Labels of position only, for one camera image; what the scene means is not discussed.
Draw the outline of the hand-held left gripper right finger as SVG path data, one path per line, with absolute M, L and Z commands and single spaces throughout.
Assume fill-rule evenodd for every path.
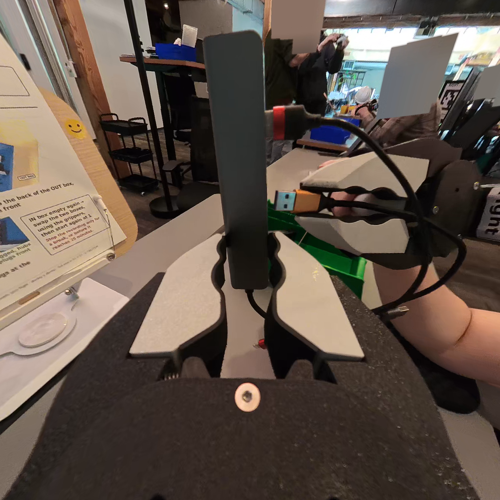
M 328 271 L 284 233 L 269 233 L 267 245 L 266 348 L 273 373 L 285 376 L 297 360 L 307 360 L 314 375 L 327 376 L 331 361 L 364 361 Z

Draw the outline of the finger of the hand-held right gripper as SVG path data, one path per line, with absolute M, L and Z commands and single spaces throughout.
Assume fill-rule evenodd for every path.
M 401 173 L 416 192 L 428 174 L 428 159 L 417 159 L 389 154 Z M 300 182 L 301 188 L 326 188 L 338 191 L 375 192 L 387 190 L 397 197 L 407 197 L 396 176 L 376 153 L 365 153 L 353 158 L 326 161 Z
M 381 224 L 364 220 L 343 222 L 338 218 L 323 216 L 296 216 L 295 220 L 313 237 L 358 256 L 402 254 L 409 243 L 407 225 L 396 218 Z

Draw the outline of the grey usb hub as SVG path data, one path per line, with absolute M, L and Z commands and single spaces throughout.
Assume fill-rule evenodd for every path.
M 229 275 L 236 290 L 263 290 L 268 283 L 262 51 L 253 30 L 203 41 Z

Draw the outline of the person's right forearm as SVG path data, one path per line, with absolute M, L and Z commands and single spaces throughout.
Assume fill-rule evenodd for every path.
M 471 309 L 441 286 L 407 304 L 393 322 L 425 357 L 446 370 L 499 386 L 499 313 Z

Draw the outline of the green plastic bin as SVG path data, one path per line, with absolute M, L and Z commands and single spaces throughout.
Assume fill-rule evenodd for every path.
M 277 211 L 271 201 L 267 202 L 268 229 L 282 232 L 311 254 L 331 276 L 336 276 L 358 297 L 362 298 L 366 259 L 351 256 L 334 246 L 307 233 L 287 212 Z

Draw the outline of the blue plastic bin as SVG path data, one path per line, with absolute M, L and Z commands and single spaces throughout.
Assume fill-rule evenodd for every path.
M 352 135 L 350 131 L 333 125 L 331 118 L 318 118 L 316 123 L 318 127 L 310 131 L 311 140 L 344 145 Z
M 156 43 L 155 53 L 159 59 L 197 62 L 195 47 L 176 45 L 174 43 Z

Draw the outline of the white sign stand base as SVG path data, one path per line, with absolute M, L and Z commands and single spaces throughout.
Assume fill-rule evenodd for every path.
M 90 279 L 1 330 L 1 421 L 70 364 L 128 298 Z

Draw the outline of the black tagged device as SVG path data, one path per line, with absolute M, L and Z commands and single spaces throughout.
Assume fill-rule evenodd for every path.
M 473 102 L 473 95 L 478 85 L 482 70 L 473 67 L 465 80 L 446 80 L 440 93 L 441 123 L 439 137 L 444 139 L 452 132 Z

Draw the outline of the wooden sign board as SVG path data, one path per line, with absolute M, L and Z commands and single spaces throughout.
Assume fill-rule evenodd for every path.
M 97 194 L 101 196 L 111 219 L 111 227 L 116 228 L 118 225 L 126 237 L 123 241 L 114 243 L 113 248 L 107 253 L 109 262 L 105 263 L 104 266 L 107 266 L 108 271 L 110 271 L 111 266 L 117 263 L 117 259 L 135 243 L 138 233 L 137 222 L 94 142 L 89 136 L 81 140 L 73 139 L 66 130 L 67 121 L 78 119 L 76 113 L 50 91 L 43 88 L 39 90 L 54 117 L 58 120 L 60 127 L 67 135 L 68 141 L 87 172 Z

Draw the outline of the black office chair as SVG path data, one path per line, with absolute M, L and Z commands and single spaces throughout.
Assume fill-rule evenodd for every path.
M 171 103 L 173 139 L 189 146 L 189 160 L 169 160 L 164 167 L 170 185 L 182 187 L 186 172 L 194 182 L 218 183 L 214 135 L 209 99 L 189 96 Z

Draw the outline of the printed instruction sheet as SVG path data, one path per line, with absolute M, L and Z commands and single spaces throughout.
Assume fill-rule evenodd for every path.
M 1 37 L 1 309 L 107 264 L 126 239 L 57 120 Z

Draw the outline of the yellow smiley sticker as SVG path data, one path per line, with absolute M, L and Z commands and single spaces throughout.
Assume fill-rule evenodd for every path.
M 83 121 L 77 118 L 68 118 L 65 121 L 64 130 L 68 138 L 83 140 L 87 137 Z

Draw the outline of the black pole stand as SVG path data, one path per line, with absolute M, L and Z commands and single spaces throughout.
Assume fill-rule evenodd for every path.
M 137 22 L 134 13 L 133 1 L 123 1 L 124 9 L 126 11 L 126 16 L 128 20 L 129 32 L 132 39 L 132 44 L 134 48 L 135 55 L 135 65 L 139 72 L 141 89 L 143 98 L 145 101 L 145 106 L 147 110 L 148 122 L 151 127 L 151 133 L 153 138 L 154 152 L 157 158 L 159 166 L 160 181 L 163 190 L 163 196 L 153 199 L 149 204 L 150 212 L 153 216 L 163 219 L 171 220 L 179 215 L 179 209 L 177 202 L 172 198 L 167 183 L 166 172 L 164 170 L 164 158 L 161 151 L 161 145 L 159 140 L 159 133 L 157 128 L 157 123 L 155 120 L 153 101 L 151 90 L 147 78 L 147 70 L 145 61 L 142 55 L 141 40 L 139 35 L 139 30 L 137 27 Z

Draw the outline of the wooden standing desk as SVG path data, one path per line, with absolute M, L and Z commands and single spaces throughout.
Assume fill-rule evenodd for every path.
M 134 56 L 122 55 L 120 61 L 136 66 Z M 144 61 L 147 72 L 155 74 L 167 159 L 177 160 L 170 106 L 171 103 L 181 103 L 187 97 L 194 96 L 195 83 L 200 83 L 202 90 L 207 91 L 205 67 L 203 63 L 181 60 L 146 58 Z

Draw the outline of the wooden post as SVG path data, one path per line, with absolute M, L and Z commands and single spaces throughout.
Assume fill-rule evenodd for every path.
M 103 159 L 116 179 L 127 177 L 130 174 L 128 164 L 116 162 L 109 156 L 110 150 L 122 148 L 120 140 L 116 134 L 107 135 L 101 127 L 101 117 L 110 114 L 110 107 L 80 3 L 53 1 L 53 4 L 71 61 L 76 67 L 78 89 Z

